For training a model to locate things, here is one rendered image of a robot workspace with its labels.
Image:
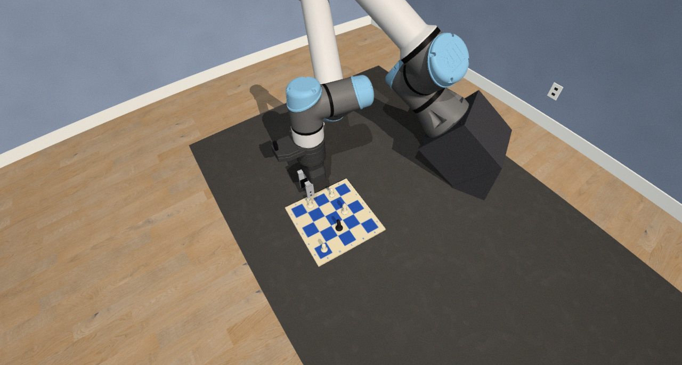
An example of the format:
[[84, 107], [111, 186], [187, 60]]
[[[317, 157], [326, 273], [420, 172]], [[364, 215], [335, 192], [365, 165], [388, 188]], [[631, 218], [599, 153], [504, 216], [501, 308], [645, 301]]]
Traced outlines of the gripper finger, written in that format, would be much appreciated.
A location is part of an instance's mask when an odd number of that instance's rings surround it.
[[314, 187], [309, 181], [305, 181], [305, 193], [307, 198], [314, 197]]
[[297, 173], [299, 175], [300, 186], [301, 188], [304, 188], [305, 187], [304, 182], [307, 181], [307, 177], [304, 175], [304, 172], [302, 170], [298, 170]]

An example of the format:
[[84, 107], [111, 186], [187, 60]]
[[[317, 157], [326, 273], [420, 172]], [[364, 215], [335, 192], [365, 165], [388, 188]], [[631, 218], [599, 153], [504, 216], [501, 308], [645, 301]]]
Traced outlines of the blue and cream chessboard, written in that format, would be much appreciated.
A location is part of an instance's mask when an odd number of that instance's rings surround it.
[[[331, 188], [333, 198], [329, 196]], [[285, 209], [318, 267], [386, 230], [347, 179], [311, 198], [312, 209], [307, 207], [307, 197]], [[343, 203], [347, 205], [346, 215], [341, 213]], [[336, 231], [337, 220], [343, 225], [342, 231]], [[326, 253], [321, 251], [322, 243], [326, 244]]]

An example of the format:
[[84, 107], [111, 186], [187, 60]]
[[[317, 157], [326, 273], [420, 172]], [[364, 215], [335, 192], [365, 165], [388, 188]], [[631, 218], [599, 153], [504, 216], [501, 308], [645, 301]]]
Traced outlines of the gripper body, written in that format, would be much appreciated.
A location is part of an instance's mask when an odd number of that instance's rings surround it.
[[325, 180], [326, 169], [323, 161], [326, 159], [326, 142], [323, 127], [321, 131], [311, 136], [300, 136], [293, 131], [292, 135], [292, 137], [286, 136], [273, 141], [271, 150], [276, 159], [280, 163], [297, 159], [301, 164], [301, 170], [311, 184]]

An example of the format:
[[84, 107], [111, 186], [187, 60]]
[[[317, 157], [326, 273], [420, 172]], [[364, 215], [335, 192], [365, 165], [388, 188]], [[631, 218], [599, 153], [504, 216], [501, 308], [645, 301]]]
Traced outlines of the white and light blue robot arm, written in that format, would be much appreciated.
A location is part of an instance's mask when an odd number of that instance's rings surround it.
[[[293, 132], [310, 136], [321, 131], [323, 120], [338, 121], [372, 105], [374, 89], [365, 75], [343, 79], [329, 0], [299, 1], [314, 78], [287, 84], [287, 108]], [[355, 1], [400, 49], [386, 83], [416, 113], [429, 137], [448, 131], [469, 107], [447, 88], [467, 73], [467, 45], [459, 36], [427, 25], [406, 0]]]

